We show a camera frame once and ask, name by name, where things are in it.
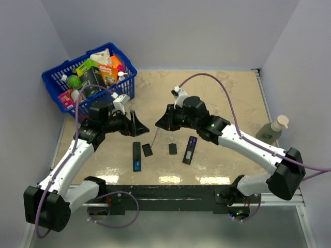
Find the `black remote control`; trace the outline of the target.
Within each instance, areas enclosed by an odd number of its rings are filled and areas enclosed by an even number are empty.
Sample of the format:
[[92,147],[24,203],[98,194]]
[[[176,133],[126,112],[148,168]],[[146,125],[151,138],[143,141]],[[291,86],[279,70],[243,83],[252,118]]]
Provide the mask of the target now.
[[141,143],[133,142],[132,144],[132,159],[141,161]]
[[194,154],[194,150],[195,150],[195,147],[189,146],[189,140],[188,140],[187,147],[186,147],[184,157],[183,157],[183,161],[182,161],[184,164],[187,164],[187,165],[191,164],[193,154]]

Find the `black battery cover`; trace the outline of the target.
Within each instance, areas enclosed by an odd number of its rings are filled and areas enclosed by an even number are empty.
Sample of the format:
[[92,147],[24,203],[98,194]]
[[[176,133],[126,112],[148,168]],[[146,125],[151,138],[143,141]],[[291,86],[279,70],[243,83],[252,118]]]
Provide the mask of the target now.
[[169,155],[177,154],[177,145],[175,143],[169,144]]
[[144,144],[142,146],[142,149],[143,149],[143,153],[144,153],[145,157],[149,157],[149,156],[153,155],[152,148],[151,148],[150,144]]

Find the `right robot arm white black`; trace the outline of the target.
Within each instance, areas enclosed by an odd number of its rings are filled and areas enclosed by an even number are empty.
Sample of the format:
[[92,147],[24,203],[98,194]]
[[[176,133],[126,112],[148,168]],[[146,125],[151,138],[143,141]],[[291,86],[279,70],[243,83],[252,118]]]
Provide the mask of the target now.
[[264,174],[238,176],[222,191],[221,196],[229,204],[242,203],[249,196],[260,193],[273,193],[283,200],[291,200],[306,174],[300,166],[302,157],[298,150],[285,151],[250,135],[245,136],[228,120],[211,115],[197,96],[186,98],[182,106],[169,104],[155,125],[166,131],[196,130],[203,140],[234,150],[265,169]]

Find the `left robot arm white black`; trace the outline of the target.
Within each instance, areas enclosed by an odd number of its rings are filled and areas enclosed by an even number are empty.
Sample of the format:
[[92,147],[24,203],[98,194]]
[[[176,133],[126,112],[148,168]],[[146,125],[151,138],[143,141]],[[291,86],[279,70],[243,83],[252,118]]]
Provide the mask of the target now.
[[49,175],[37,186],[28,186],[23,193],[25,219],[36,227],[60,232],[67,225],[71,214],[89,200],[103,202],[107,197],[106,182],[88,176],[76,188],[70,185],[84,163],[105,140],[106,134],[119,132],[136,137],[148,133],[134,110],[127,116],[120,110],[111,111],[103,101],[93,103],[88,117],[75,132],[65,155]]

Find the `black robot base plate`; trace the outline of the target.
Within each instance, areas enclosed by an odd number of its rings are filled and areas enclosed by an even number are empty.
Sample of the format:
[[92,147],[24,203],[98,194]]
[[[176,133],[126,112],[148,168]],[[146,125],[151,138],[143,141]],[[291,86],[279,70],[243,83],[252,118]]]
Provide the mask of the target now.
[[257,195],[243,196],[231,185],[110,185],[88,176],[100,186],[98,197],[90,203],[106,204],[110,215],[124,215],[127,211],[201,211],[227,214],[233,204],[258,203]]

